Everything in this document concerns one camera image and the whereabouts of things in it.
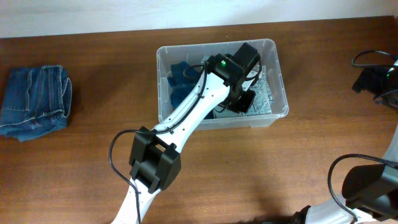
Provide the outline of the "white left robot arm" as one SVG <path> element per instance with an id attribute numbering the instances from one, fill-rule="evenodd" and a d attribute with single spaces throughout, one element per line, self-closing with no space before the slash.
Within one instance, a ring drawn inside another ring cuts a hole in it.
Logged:
<path id="1" fill-rule="evenodd" d="M 249 87 L 259 78 L 251 70 L 260 64 L 260 53 L 247 43 L 234 55 L 212 55 L 195 88 L 164 121 L 152 129 L 131 130 L 130 176 L 113 169 L 129 186 L 114 223 L 142 221 L 155 196 L 178 176 L 186 141 L 216 106 L 248 112 L 256 95 Z"/>

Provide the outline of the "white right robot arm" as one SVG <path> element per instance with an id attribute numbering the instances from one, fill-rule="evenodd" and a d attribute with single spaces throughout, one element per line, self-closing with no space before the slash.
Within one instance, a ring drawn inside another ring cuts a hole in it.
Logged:
<path id="1" fill-rule="evenodd" d="M 362 72 L 352 89 L 368 91 L 374 102 L 397 109 L 397 64 L 361 64 Z M 344 159 L 364 159 L 372 163 L 353 167 L 346 175 L 340 195 L 331 184 L 333 170 Z M 291 223 L 365 223 L 397 219 L 397 136 L 382 158 L 364 154 L 345 154 L 335 159 L 328 171 L 331 199 L 296 212 Z"/>

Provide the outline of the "teal garment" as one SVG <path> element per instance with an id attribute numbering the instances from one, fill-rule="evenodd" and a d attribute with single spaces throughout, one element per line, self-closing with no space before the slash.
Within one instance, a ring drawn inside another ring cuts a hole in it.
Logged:
<path id="1" fill-rule="evenodd" d="M 183 74 L 190 65 L 187 62 L 173 64 L 171 68 L 171 76 L 167 78 L 171 87 L 170 100 L 174 109 L 190 94 L 198 83 L 200 74 L 194 68 L 189 69 Z"/>

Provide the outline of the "light blue jeans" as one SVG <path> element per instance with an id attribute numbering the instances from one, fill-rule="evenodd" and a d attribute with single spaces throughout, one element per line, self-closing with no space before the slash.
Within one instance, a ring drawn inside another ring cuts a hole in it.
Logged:
<path id="1" fill-rule="evenodd" d="M 213 109 L 205 119 L 221 119 L 221 118 L 235 118 L 235 117 L 245 117 L 245 116 L 260 116 L 271 114 L 271 105 L 274 104 L 274 98 L 272 96 L 271 88 L 267 81 L 266 66 L 258 63 L 251 71 L 250 77 L 254 76 L 261 68 L 261 73 L 259 74 L 259 79 L 256 83 L 253 83 L 249 90 L 255 92 L 255 97 L 252 105 L 249 107 L 247 113 L 234 112 L 228 109 L 223 110 L 222 106 L 217 106 Z"/>

